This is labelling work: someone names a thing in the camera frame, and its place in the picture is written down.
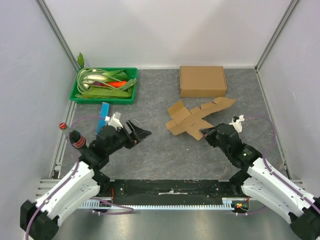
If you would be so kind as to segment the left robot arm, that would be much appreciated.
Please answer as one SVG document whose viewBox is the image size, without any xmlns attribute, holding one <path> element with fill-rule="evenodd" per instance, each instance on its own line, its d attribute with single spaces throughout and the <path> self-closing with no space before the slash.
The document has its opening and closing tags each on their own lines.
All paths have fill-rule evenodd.
<svg viewBox="0 0 320 240">
<path fill-rule="evenodd" d="M 63 222 L 87 200 L 110 191 L 109 177 L 101 169 L 109 156 L 125 147 L 131 149 L 152 133 L 126 121 L 126 129 L 119 119 L 111 119 L 96 139 L 81 155 L 72 169 L 47 193 L 20 207 L 20 228 L 25 239 L 51 240 Z"/>
</svg>

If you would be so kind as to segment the large cardboard box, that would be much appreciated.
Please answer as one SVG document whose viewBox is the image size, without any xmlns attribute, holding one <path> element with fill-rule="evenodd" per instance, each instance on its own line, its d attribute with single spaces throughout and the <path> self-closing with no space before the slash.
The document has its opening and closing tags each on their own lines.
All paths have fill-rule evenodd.
<svg viewBox="0 0 320 240">
<path fill-rule="evenodd" d="M 181 98 L 216 98 L 227 93 L 222 66 L 181 66 L 179 77 Z"/>
</svg>

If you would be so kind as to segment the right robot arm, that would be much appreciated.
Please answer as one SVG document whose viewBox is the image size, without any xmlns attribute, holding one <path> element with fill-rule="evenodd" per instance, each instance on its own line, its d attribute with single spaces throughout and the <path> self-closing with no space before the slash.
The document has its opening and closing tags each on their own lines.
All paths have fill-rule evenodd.
<svg viewBox="0 0 320 240">
<path fill-rule="evenodd" d="M 241 122 L 221 123 L 201 129 L 204 139 L 219 148 L 239 169 L 229 191 L 245 194 L 281 216 L 301 240 L 320 238 L 320 199 L 280 173 L 254 147 L 243 143 Z"/>
</svg>

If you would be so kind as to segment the small cardboard box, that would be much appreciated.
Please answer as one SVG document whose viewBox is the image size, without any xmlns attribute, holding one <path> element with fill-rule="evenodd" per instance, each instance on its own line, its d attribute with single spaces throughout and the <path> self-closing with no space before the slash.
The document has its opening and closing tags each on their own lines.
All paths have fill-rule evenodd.
<svg viewBox="0 0 320 240">
<path fill-rule="evenodd" d="M 210 114 L 230 108 L 235 103 L 235 99 L 217 97 L 211 102 L 201 104 L 200 107 L 187 109 L 184 102 L 180 100 L 167 109 L 171 120 L 165 126 L 174 136 L 188 133 L 199 141 L 203 137 L 201 130 L 213 127 L 204 118 Z"/>
</svg>

